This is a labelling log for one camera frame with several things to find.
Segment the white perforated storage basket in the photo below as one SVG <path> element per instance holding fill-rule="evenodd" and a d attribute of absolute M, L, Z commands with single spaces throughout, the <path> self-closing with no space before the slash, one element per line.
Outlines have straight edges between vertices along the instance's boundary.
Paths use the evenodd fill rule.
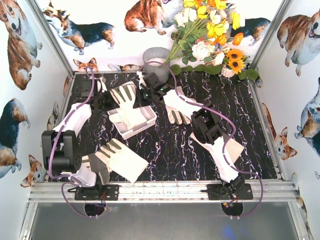
<path fill-rule="evenodd" d="M 128 117 L 128 122 L 122 119 L 118 109 L 107 112 L 109 120 L 115 125 L 115 128 L 124 140 L 127 140 L 138 133 L 152 127 L 156 123 L 157 115 L 150 106 L 135 108 L 125 113 L 124 117 Z"/>

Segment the white glove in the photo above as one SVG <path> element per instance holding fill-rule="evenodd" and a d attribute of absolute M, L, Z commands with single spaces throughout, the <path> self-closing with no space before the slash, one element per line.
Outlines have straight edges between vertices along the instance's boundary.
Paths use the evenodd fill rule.
<path fill-rule="evenodd" d="M 95 153 L 108 168 L 135 183 L 148 166 L 148 162 L 124 145 L 119 140 L 112 138 L 106 145 L 102 145 Z"/>
<path fill-rule="evenodd" d="M 165 106 L 167 111 L 168 120 L 171 124 L 177 124 L 177 125 L 190 125 L 191 120 L 182 114 L 180 111 L 175 109 L 174 107 L 170 107 L 168 105 Z"/>

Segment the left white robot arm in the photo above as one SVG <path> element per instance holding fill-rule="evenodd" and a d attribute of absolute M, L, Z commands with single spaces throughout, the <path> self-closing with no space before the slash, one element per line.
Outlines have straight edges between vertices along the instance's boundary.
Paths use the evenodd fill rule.
<path fill-rule="evenodd" d="M 41 135 L 44 167 L 51 179 L 68 178 L 82 188 L 101 187 L 110 180 L 105 163 L 94 154 L 82 156 L 78 134 L 92 114 L 116 107 L 102 76 L 82 81 L 82 96 L 53 130 Z"/>

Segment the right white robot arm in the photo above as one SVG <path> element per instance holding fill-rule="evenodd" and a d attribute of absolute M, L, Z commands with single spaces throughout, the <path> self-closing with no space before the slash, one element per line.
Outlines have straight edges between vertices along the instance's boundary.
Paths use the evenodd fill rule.
<path fill-rule="evenodd" d="M 221 120 L 225 116 L 214 106 L 201 104 L 185 96 L 182 87 L 174 87 L 160 82 L 155 73 L 139 78 L 139 98 L 141 103 L 157 101 L 180 113 L 183 119 L 189 119 L 192 125 L 191 137 L 212 156 L 222 181 L 222 192 L 236 195 L 245 184 L 243 173 L 235 166 L 244 147 L 229 135 L 223 133 Z"/>

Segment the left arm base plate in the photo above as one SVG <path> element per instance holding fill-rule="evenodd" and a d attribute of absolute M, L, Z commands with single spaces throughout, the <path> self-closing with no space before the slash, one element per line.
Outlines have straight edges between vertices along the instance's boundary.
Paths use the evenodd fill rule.
<path fill-rule="evenodd" d="M 76 201 L 117 201 L 119 197 L 117 184 L 106 184 L 101 189 L 96 187 L 76 187 L 74 199 Z"/>

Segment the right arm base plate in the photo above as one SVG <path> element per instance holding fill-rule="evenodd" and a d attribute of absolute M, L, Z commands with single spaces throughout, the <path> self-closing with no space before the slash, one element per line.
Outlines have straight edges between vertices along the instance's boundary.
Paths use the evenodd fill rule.
<path fill-rule="evenodd" d="M 248 183 L 245 183 L 234 193 L 225 189 L 222 184 L 207 184 L 204 192 L 207 193 L 209 200 L 233 200 L 235 198 L 239 200 L 252 200 L 254 198 L 251 185 Z"/>

